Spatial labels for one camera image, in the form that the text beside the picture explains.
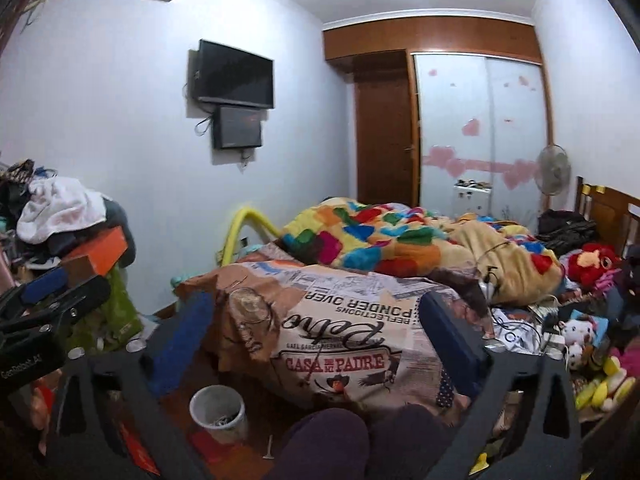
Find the red stuffed toy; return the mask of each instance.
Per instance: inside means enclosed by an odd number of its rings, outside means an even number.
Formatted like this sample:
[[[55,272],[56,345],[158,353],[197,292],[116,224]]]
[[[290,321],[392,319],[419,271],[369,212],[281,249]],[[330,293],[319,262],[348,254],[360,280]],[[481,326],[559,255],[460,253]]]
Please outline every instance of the red stuffed toy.
[[[591,288],[608,270],[617,267],[620,258],[609,245],[589,243],[582,246],[582,252],[569,257],[567,276],[572,282]]]

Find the wooden door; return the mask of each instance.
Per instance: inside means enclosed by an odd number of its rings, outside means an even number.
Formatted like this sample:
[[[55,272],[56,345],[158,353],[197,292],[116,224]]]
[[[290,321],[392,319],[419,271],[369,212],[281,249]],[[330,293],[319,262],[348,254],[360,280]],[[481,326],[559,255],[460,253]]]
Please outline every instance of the wooden door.
[[[358,200],[413,205],[412,114],[406,67],[354,74]]]

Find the white bucket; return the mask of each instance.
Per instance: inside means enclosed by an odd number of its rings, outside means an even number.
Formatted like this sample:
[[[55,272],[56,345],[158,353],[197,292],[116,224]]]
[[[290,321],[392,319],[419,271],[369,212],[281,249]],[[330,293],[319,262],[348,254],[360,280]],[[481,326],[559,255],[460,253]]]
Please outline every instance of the white bucket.
[[[216,384],[199,390],[191,397],[189,412],[193,421],[220,444],[234,444],[247,437],[249,425],[244,401],[233,388]],[[216,422],[223,417],[230,420],[217,426]]]

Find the television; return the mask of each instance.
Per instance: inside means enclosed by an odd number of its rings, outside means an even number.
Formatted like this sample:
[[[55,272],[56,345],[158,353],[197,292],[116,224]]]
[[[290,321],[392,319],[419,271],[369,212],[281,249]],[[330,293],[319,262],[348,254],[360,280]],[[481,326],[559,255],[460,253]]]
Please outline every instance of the television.
[[[273,108],[273,61],[200,40],[193,97],[202,103]]]

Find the orange box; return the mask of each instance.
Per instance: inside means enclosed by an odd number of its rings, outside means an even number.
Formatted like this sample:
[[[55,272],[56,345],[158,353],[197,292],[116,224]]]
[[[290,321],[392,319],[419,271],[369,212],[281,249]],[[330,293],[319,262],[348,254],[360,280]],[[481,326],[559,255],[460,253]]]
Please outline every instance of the orange box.
[[[62,259],[62,266],[68,272],[77,269],[84,274],[84,279],[90,278],[87,274],[91,270],[94,274],[106,276],[126,250],[127,241],[124,239],[122,227],[118,226],[101,231],[92,240],[76,247]]]

